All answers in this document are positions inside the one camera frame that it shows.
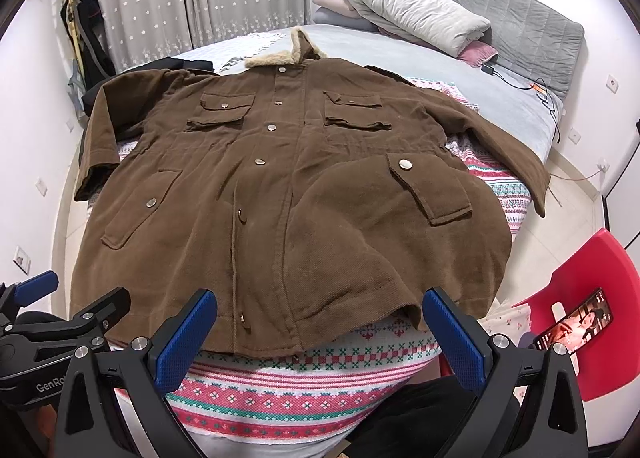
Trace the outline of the hanging black clothes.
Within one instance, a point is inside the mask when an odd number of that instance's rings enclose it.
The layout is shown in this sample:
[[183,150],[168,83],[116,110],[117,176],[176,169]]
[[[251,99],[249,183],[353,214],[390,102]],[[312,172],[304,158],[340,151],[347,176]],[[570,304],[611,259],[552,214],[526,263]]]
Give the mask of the hanging black clothes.
[[99,38],[104,30],[99,0],[62,0],[60,16],[85,88],[114,76],[114,63]]

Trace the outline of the grey bed sheet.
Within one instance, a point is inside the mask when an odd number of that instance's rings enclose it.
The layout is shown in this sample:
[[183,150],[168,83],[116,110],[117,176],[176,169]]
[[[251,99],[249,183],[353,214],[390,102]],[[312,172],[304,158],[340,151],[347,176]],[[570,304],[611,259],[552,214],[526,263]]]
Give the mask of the grey bed sheet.
[[556,137],[562,103],[507,69],[491,75],[446,54],[380,34],[334,25],[306,25],[311,42],[331,58],[377,66],[418,85],[454,86],[480,115],[521,140],[547,160]]

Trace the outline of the black folded garment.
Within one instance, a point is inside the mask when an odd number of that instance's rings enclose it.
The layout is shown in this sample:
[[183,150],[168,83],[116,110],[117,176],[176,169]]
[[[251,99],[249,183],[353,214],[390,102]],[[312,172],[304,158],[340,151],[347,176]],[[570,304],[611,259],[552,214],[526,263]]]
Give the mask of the black folded garment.
[[178,71],[178,70],[186,70],[190,72],[204,72],[204,73],[215,73],[213,62],[207,60],[186,60],[179,59],[174,57],[165,57],[160,60],[154,60],[149,63],[142,64],[142,66],[136,66],[135,68],[131,68],[122,72],[122,74],[116,74],[113,76],[109,76],[101,80],[101,82],[96,83],[90,89],[85,92],[81,97],[82,107],[84,108],[84,112],[87,117],[90,117],[92,113],[92,109],[94,106],[94,102],[96,101],[96,96],[98,95],[101,87],[113,80],[113,78],[119,77],[121,75],[125,75],[132,72],[140,72],[140,71],[150,71],[150,70],[170,70],[170,71]]

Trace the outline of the red plastic chair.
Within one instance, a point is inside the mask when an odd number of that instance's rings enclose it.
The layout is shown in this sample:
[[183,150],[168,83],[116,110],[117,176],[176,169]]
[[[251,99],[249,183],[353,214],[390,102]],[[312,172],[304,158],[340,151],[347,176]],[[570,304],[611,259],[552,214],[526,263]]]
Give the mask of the red plastic chair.
[[639,375],[639,275],[620,243],[602,228],[522,302],[530,309],[530,348],[560,343],[578,363],[585,402]]

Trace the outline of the smartphone on chair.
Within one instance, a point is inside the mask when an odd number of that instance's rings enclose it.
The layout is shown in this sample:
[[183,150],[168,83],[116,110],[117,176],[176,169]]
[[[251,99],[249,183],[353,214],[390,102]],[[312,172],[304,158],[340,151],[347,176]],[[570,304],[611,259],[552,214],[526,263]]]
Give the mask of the smartphone on chair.
[[574,311],[535,337],[532,346],[537,350],[547,351],[553,345],[561,344],[572,355],[608,328],[612,321],[612,311],[604,291],[597,289]]

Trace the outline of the grey quilted headboard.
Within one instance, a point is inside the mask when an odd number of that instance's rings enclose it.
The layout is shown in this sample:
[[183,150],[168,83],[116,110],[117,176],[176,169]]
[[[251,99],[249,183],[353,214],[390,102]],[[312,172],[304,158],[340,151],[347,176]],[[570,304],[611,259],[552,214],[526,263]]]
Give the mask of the grey quilted headboard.
[[483,36],[498,51],[497,63],[533,80],[543,78],[565,99],[582,42],[584,27],[538,0],[453,0],[490,21]]

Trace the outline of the dusty pink folded blanket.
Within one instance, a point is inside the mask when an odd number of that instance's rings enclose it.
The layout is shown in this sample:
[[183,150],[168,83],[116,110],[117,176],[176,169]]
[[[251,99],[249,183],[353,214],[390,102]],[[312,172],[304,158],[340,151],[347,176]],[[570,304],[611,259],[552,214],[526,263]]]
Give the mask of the dusty pink folded blanket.
[[483,64],[495,60],[498,54],[498,50],[495,47],[481,40],[473,40],[458,54],[457,59],[468,66],[472,66],[472,68],[480,69]]

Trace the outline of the folded light grey duvet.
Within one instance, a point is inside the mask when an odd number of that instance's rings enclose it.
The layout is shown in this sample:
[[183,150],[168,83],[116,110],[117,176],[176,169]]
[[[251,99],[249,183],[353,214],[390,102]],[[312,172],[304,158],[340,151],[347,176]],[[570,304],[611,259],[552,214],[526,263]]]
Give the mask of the folded light grey duvet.
[[360,17],[411,43],[457,57],[490,29],[490,21],[453,0],[348,0]]

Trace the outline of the pink pillow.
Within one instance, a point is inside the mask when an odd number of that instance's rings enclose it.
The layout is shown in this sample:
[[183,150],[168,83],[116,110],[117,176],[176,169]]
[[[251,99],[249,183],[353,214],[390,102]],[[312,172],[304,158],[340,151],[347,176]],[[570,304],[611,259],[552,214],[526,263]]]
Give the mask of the pink pillow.
[[349,0],[312,0],[312,2],[322,8],[329,9],[343,17],[358,19],[359,14]]

